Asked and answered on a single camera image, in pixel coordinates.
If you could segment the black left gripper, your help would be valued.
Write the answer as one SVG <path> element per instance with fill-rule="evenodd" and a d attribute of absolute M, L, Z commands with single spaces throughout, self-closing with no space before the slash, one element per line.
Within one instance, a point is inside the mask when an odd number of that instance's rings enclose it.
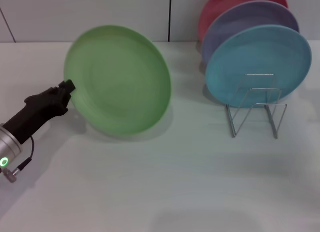
<path fill-rule="evenodd" d="M 66 80 L 59 83 L 58 87 L 27 97 L 25 106 L 3 128 L 20 144 L 25 143 L 47 121 L 68 111 L 69 98 L 75 89 L 72 80 Z"/>

